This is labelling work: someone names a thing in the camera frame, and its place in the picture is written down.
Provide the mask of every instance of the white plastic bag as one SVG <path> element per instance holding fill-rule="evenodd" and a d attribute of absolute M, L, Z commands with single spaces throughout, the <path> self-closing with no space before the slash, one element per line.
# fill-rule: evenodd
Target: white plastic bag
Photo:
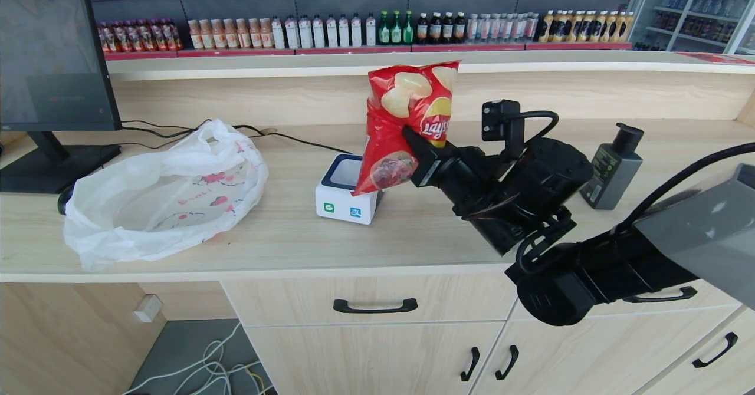
<path fill-rule="evenodd" d="M 267 174 L 248 137 L 209 121 L 168 150 L 76 181 L 65 244 L 87 271 L 165 258 L 235 226 L 259 202 Z"/>

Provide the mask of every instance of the black drawer handle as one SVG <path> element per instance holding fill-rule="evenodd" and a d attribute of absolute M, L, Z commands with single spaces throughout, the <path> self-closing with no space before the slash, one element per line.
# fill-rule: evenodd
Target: black drawer handle
<path fill-rule="evenodd" d="M 336 299 L 333 301 L 333 309 L 343 314 L 393 314 L 393 312 L 409 312 L 417 309 L 417 300 L 407 298 L 398 308 L 387 308 L 385 310 L 357 310 L 349 307 L 349 302 L 345 299 Z"/>
<path fill-rule="evenodd" d="M 670 301 L 684 301 L 685 299 L 690 299 L 691 297 L 695 296 L 698 291 L 695 290 L 693 287 L 681 287 L 679 290 L 682 292 L 682 295 L 677 296 L 668 296 L 666 298 L 640 298 L 639 296 L 627 296 L 626 298 L 623 298 L 622 300 L 625 302 L 629 302 L 631 304 L 643 304 L 643 303 L 650 303 L 650 302 L 670 302 Z"/>
<path fill-rule="evenodd" d="M 506 371 L 501 373 L 501 370 L 496 371 L 495 373 L 495 379 L 496 380 L 504 380 L 506 376 L 509 376 L 509 371 L 513 368 L 514 364 L 518 360 L 518 349 L 517 345 L 511 345 L 509 347 L 509 351 L 511 352 L 511 360 L 509 360 L 509 365 L 506 367 Z"/>
<path fill-rule="evenodd" d="M 715 362 L 715 360 L 718 360 L 719 358 L 721 358 L 723 354 L 726 354 L 728 350 L 732 349 L 734 345 L 737 343 L 737 341 L 739 340 L 739 337 L 736 336 L 734 331 L 729 331 L 729 333 L 726 333 L 726 336 L 724 336 L 724 338 L 726 339 L 726 347 L 721 352 L 719 352 L 718 355 L 713 357 L 713 359 L 708 361 L 707 363 L 704 361 L 701 361 L 698 358 L 695 361 L 692 361 L 692 365 L 695 366 L 695 368 L 703 368 L 703 367 L 707 367 L 711 365 L 712 363 Z"/>
<path fill-rule="evenodd" d="M 470 365 L 470 370 L 464 373 L 461 372 L 461 381 L 469 381 L 469 379 L 472 377 L 472 372 L 474 371 L 474 368 L 477 367 L 477 362 L 480 360 L 480 350 L 477 349 L 477 347 L 472 347 L 472 364 Z"/>

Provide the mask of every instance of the robotic arm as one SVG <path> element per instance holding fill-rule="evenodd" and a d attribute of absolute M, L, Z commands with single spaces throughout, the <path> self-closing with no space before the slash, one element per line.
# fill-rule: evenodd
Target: robotic arm
<path fill-rule="evenodd" d="M 551 123 L 524 141 L 524 119 Z M 755 308 L 755 167 L 733 172 L 654 204 L 702 167 L 755 151 L 755 143 L 714 153 L 679 172 L 620 224 L 578 243 L 555 243 L 577 224 L 564 202 L 593 176 L 587 157 L 569 144 L 543 137 L 558 123 L 547 111 L 521 113 L 518 102 L 482 105 L 482 139 L 504 140 L 498 156 L 477 147 L 436 148 L 404 127 L 418 158 L 417 187 L 436 186 L 499 254 L 516 249 L 507 276 L 521 303 L 550 325 L 573 325 L 591 307 L 691 298 L 639 298 L 698 278 Z"/>

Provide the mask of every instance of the counter top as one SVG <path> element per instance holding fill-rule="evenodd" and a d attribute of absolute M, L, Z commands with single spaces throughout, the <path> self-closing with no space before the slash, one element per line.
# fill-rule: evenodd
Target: counter top
<path fill-rule="evenodd" d="M 736 121 L 626 121 L 645 130 L 637 153 L 645 163 L 615 210 L 597 212 L 578 195 L 567 203 L 578 226 L 563 241 L 575 241 L 611 228 L 664 180 L 701 156 L 752 141 L 755 129 Z M 528 136 L 544 121 L 527 126 Z M 280 127 L 315 142 L 358 151 L 363 126 Z M 565 120 L 551 133 L 591 157 L 599 143 L 610 142 L 615 124 L 607 120 Z M 105 144 L 161 140 L 135 131 L 60 133 L 64 143 Z M 498 153 L 502 143 L 481 143 L 477 123 L 453 123 L 448 138 L 456 145 L 480 145 Z M 161 261 L 119 263 L 102 272 L 84 272 L 77 253 L 63 241 L 64 217 L 57 196 L 0 195 L 0 281 L 5 282 L 172 282 L 236 277 L 374 275 L 381 272 L 502 271 L 511 254 L 500 257 L 469 223 L 456 218 L 442 193 L 402 185 L 386 191 L 372 226 L 319 218 L 314 188 L 334 153 L 270 136 L 255 142 L 270 167 L 264 196 L 231 231 Z M 32 147 L 20 140 L 3 153 L 0 166 Z M 121 157 L 144 153 L 124 146 Z M 755 162 L 755 156 L 728 164 Z M 723 164 L 705 169 L 701 180 Z"/>
<path fill-rule="evenodd" d="M 237 57 L 174 57 L 108 62 L 113 81 L 366 75 L 389 64 L 462 59 L 461 73 L 657 71 L 755 74 L 755 65 L 712 64 L 658 51 L 465 51 Z"/>

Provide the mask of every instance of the white scanner box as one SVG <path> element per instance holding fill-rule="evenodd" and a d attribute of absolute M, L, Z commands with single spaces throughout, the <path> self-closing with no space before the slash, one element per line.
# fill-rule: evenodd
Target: white scanner box
<path fill-rule="evenodd" d="M 315 189 L 315 210 L 320 217 L 370 224 L 383 192 L 351 196 L 356 188 L 362 157 L 340 154 Z"/>

